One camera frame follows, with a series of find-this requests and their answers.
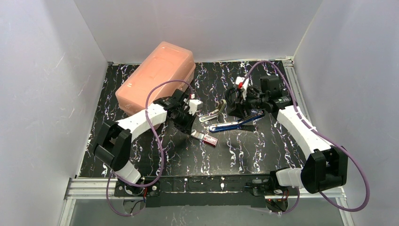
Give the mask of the beige small stapler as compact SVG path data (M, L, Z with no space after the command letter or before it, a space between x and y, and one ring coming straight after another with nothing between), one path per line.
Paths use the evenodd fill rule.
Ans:
M218 116L222 113L222 111L226 108L226 106L227 106L226 100L222 99L215 110L200 116L199 122L203 123L218 118Z

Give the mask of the blue stapler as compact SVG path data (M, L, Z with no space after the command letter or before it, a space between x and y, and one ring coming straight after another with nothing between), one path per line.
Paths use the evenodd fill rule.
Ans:
M265 116L265 111L260 110L254 114L251 114L251 115L245 117L244 119L240 119L237 121L231 121L231 122L212 124L208 127L208 130L211 133L216 133L216 132L222 132L222 131L241 129L242 125L245 125L246 123L260 119L264 116Z

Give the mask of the red white staple box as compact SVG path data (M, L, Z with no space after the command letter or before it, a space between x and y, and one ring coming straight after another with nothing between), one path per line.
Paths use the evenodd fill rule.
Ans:
M195 138L195 139L207 144L207 145L212 146L212 147L216 147L217 142L218 142L217 138L212 137L212 136L210 136L208 134L204 134L204 133L198 132L198 131L196 131L194 129L191 131L191 136L193 138Z

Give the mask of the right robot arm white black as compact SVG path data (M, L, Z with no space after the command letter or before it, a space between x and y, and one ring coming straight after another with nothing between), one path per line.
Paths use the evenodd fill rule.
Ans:
M244 77L235 79L236 100L230 116L249 119L251 110L270 113L290 133L302 150L306 162L302 168L272 171L267 185L272 190L283 187L305 188L314 194L343 186L347 181L348 157L339 147L320 138L304 117L289 88L282 88L277 76L260 78L261 89L251 87Z

